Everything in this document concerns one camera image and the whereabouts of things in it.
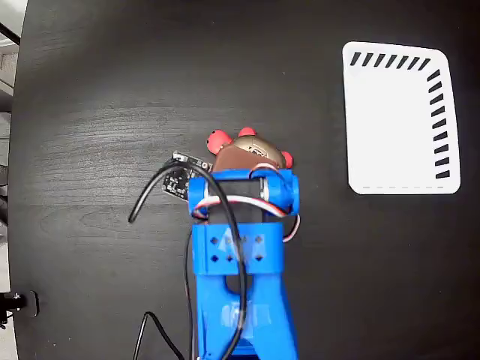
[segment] small red sphere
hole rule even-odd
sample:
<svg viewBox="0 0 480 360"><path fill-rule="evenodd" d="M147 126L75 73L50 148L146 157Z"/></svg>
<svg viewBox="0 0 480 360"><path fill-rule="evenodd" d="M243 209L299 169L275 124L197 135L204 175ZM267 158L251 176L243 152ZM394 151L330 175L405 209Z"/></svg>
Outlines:
<svg viewBox="0 0 480 360"><path fill-rule="evenodd" d="M251 127L244 127L243 129L240 130L240 132L238 133L238 136L244 137L245 135L257 135L257 132Z"/></svg>
<svg viewBox="0 0 480 360"><path fill-rule="evenodd" d="M285 166L287 169L292 169L293 166L293 156L286 151L282 151L282 155L285 158Z"/></svg>
<svg viewBox="0 0 480 360"><path fill-rule="evenodd" d="M207 140L207 148L213 154L218 154L223 146L232 143L232 138L223 130L213 131Z"/></svg>

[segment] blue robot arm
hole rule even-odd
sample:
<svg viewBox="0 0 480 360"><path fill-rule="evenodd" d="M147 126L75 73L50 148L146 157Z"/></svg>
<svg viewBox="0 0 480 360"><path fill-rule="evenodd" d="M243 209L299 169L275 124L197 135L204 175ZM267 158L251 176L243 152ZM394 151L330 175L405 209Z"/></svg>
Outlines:
<svg viewBox="0 0 480 360"><path fill-rule="evenodd" d="M299 212L299 182L291 170L226 170L212 174L219 182L261 181L265 201ZM203 178L189 184L189 210L209 194ZM284 228L281 222L240 223L247 273L247 322L233 359L296 360L296 336L281 274L284 270ZM239 296L227 288L226 276L237 275L238 263L228 224L197 224L192 230L196 275L198 350L202 360L217 360L236 329Z"/></svg>

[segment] white tray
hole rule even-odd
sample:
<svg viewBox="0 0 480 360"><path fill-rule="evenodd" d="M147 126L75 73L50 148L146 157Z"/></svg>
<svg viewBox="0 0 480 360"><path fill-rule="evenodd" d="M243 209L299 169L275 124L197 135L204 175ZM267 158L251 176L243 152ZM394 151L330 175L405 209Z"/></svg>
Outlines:
<svg viewBox="0 0 480 360"><path fill-rule="evenodd" d="M343 47L349 185L358 194L453 194L460 187L449 62L439 50Z"/></svg>

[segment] circuit board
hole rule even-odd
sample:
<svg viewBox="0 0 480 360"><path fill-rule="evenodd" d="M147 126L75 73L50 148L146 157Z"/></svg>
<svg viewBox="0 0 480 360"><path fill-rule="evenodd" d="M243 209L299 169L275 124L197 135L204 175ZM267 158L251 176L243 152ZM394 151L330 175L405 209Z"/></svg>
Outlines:
<svg viewBox="0 0 480 360"><path fill-rule="evenodd" d="M207 163L198 157L182 154L178 151L173 153L172 159L198 165L208 172L212 170L211 163ZM193 170L189 169L172 171L163 179L162 190L174 197L188 201L188 180L197 176Z"/></svg>

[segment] wood grain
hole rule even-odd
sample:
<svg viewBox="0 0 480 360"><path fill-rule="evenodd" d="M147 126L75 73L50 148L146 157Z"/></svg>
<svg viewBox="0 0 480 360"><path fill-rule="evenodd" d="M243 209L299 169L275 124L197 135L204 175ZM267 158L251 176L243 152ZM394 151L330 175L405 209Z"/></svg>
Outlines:
<svg viewBox="0 0 480 360"><path fill-rule="evenodd" d="M480 40L447 1L28 3L10 137L10 275L35 290L20 360L129 359L143 311L187 349L185 204L131 206L174 150L244 126L292 153L302 225L284 279L300 359L480 355ZM342 46L441 49L462 185L452 196L356 196L347 185ZM173 359L148 327L144 359Z"/></svg>

